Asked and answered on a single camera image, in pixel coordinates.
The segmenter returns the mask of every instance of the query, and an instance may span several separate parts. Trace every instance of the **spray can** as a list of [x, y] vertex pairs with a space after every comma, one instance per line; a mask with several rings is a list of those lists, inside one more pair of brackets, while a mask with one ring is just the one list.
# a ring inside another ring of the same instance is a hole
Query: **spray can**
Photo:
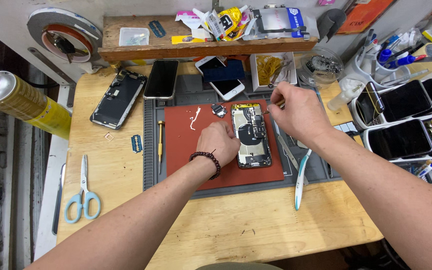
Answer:
[[0, 111], [58, 137], [69, 139], [69, 111], [7, 71], [0, 71]]

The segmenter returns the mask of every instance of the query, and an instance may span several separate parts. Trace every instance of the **wooden desk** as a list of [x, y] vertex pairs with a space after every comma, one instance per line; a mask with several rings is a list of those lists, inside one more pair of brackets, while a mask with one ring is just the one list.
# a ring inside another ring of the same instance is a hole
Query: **wooden desk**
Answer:
[[[180, 74], [197, 72], [191, 62], [180, 66]], [[148, 76], [151, 66], [128, 69]], [[68, 224], [63, 216], [66, 203], [79, 191], [83, 154], [88, 156], [88, 188], [101, 198], [101, 214], [142, 191], [143, 156], [133, 153], [131, 146], [131, 137], [143, 132], [142, 98], [138, 98], [120, 130], [89, 121], [113, 78], [113, 72], [104, 69], [84, 75], [76, 86], [58, 243], [89, 222], [82, 217], [76, 224]], [[321, 91], [321, 98], [326, 103], [339, 91], [335, 83]], [[330, 111], [328, 115], [333, 125], [351, 121], [347, 109]], [[114, 136], [112, 141], [104, 138], [107, 132]], [[91, 204], [91, 209], [90, 214], [94, 214], [95, 204]], [[344, 181], [304, 187], [299, 211], [294, 208], [294, 187], [239, 193], [190, 200], [147, 269], [195, 269], [224, 261], [274, 261], [382, 237]]]

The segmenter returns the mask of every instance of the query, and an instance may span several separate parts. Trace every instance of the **beaded bracelet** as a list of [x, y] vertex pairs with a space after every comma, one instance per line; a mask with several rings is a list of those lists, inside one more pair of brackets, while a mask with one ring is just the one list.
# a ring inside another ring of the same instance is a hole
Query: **beaded bracelet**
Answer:
[[209, 153], [209, 152], [196, 152], [196, 153], [192, 154], [189, 157], [189, 161], [192, 161], [197, 156], [208, 157], [216, 165], [216, 174], [214, 174], [213, 176], [211, 176], [211, 178], [209, 178], [209, 180], [213, 180], [213, 179], [215, 179], [216, 177], [218, 177], [221, 174], [221, 166], [219, 165], [219, 161], [214, 157], [214, 155], [212, 153]]

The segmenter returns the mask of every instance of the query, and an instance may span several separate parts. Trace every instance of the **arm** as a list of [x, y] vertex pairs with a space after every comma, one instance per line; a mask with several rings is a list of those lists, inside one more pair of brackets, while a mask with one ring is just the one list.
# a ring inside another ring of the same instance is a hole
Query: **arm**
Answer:
[[414, 269], [432, 269], [432, 185], [366, 150], [331, 126], [312, 90], [279, 83], [277, 124], [331, 164], [391, 246]]
[[[223, 167], [241, 146], [226, 122], [201, 131], [196, 151]], [[197, 156], [147, 191], [82, 227], [28, 269], [144, 269], [196, 189], [216, 173]]]

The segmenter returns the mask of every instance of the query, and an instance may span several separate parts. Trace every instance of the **cable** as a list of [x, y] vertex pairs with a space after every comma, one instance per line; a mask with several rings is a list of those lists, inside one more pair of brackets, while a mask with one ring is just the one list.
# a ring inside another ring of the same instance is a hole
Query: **cable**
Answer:
[[59, 83], [49, 83], [49, 84], [38, 84], [38, 83], [32, 83], [32, 82], [28, 82], [27, 80], [24, 80], [26, 83], [28, 83], [29, 85], [31, 85], [34, 88], [39, 88], [39, 89], [50, 89], [50, 88], [55, 88], [60, 86]]

